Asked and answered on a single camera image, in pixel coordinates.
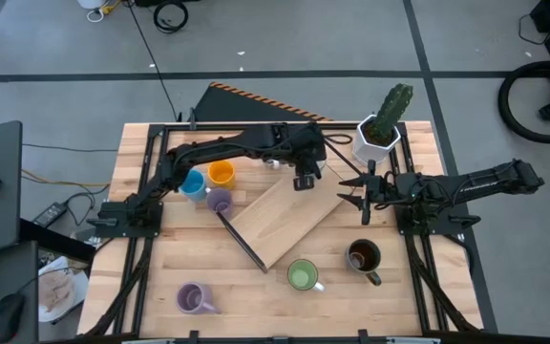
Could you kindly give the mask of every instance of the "cactus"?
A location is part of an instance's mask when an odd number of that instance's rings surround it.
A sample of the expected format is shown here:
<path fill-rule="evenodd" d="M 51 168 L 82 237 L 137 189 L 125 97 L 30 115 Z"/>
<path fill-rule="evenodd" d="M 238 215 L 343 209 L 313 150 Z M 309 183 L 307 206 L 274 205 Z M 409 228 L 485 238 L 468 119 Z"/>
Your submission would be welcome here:
<path fill-rule="evenodd" d="M 413 86 L 406 84 L 394 86 L 383 100 L 376 119 L 364 126 L 363 132 L 366 140 L 380 146 L 389 145 L 393 126 L 407 110 L 412 97 Z"/>

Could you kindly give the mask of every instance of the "black and orange striped board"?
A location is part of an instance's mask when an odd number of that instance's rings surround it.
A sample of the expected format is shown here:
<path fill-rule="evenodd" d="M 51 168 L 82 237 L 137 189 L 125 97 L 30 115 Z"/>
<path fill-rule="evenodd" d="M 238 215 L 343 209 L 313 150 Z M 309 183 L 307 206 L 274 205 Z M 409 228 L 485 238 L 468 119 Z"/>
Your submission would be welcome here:
<path fill-rule="evenodd" d="M 251 121 L 268 120 L 331 120 L 305 109 L 260 96 L 226 85 L 212 82 L 195 108 L 199 121 Z"/>

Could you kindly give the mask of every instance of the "wooden table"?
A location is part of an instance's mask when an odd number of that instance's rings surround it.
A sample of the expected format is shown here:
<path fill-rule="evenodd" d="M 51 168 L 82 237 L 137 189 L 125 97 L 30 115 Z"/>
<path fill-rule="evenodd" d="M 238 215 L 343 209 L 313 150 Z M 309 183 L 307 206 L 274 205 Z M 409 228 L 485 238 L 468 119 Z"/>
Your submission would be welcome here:
<path fill-rule="evenodd" d="M 130 193 L 137 192 L 148 126 L 142 123 L 124 127 L 110 190 L 111 201 L 122 201 Z M 416 171 L 442 174 L 431 124 L 410 121 L 407 128 Z M 352 130 L 330 132 L 354 135 Z M 169 148 L 183 142 L 212 140 L 237 133 L 174 132 Z M 350 144 L 337 145 L 337 148 L 355 162 L 351 158 Z M 158 149 L 152 161 L 156 161 L 157 153 Z M 400 147 L 398 154 L 404 172 Z M 237 185 L 233 191 L 235 214 L 281 179 L 282 174 L 293 171 L 267 170 L 261 161 L 247 158 L 232 162 L 237 170 Z M 331 151 L 328 151 L 328 166 L 342 179 L 355 177 Z M 198 168 L 205 171 L 206 165 Z M 390 162 L 384 161 L 378 165 L 377 173 L 383 174 L 389 169 Z M 356 193 L 361 195 L 363 190 L 358 189 Z M 398 234 L 391 208 L 373 211 L 370 226 L 361 226 L 357 208 L 347 202 L 340 203 L 268 274 L 264 274 L 204 203 L 193 204 L 173 192 L 163 200 L 163 226 L 152 251 L 141 337 L 187 337 L 191 330 L 199 330 L 201 337 L 356 336 L 358 329 L 367 329 L 370 335 L 421 334 L 404 239 Z M 352 241 L 360 238 L 374 241 L 381 249 L 378 269 L 383 280 L 381 287 L 374 287 L 366 277 L 346 269 L 343 252 Z M 114 240 L 96 256 L 79 333 L 92 328 L 116 296 L 127 240 Z M 443 290 L 467 319 L 480 327 L 475 291 L 463 249 L 438 236 L 432 238 L 432 243 Z M 138 243 L 137 247 L 138 257 L 143 244 Z M 417 249 L 422 254 L 418 239 Z M 296 291 L 288 284 L 287 267 L 299 258 L 306 258 L 317 266 L 320 281 L 326 286 L 325 292 Z M 209 285 L 222 315 L 181 313 L 176 307 L 176 292 L 188 281 Z M 431 326 L 436 329 L 432 296 L 426 287 L 424 290 Z M 132 294 L 129 300 L 125 331 L 130 330 L 135 295 Z"/>

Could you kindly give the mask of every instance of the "blue cup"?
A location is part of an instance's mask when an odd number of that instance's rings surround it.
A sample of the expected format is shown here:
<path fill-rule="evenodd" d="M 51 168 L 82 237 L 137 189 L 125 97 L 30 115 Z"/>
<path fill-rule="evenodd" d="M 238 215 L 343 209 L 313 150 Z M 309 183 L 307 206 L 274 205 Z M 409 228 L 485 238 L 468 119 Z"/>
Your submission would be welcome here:
<path fill-rule="evenodd" d="M 200 202 L 207 197 L 207 182 L 199 170 L 191 169 L 186 180 L 180 186 L 182 194 L 186 195 L 192 202 Z"/>

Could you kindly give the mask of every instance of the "mug handle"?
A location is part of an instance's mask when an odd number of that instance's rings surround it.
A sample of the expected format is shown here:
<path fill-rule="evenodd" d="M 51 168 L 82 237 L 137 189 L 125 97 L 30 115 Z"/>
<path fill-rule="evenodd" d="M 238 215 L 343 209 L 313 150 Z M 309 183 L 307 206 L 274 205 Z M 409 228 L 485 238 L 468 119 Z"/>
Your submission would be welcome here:
<path fill-rule="evenodd" d="M 367 278 L 371 283 L 373 283 L 376 287 L 381 286 L 381 277 L 377 274 L 375 271 L 371 271 L 367 273 Z"/>
<path fill-rule="evenodd" d="M 315 286 L 313 286 L 313 289 L 317 291 L 324 291 L 326 290 L 326 287 L 324 287 L 324 285 L 321 284 L 320 282 L 316 282 Z"/>
<path fill-rule="evenodd" d="M 210 303 L 203 302 L 202 306 L 207 308 L 210 312 L 213 312 L 215 314 L 222 314 L 222 311 L 220 311 L 220 309 Z"/>

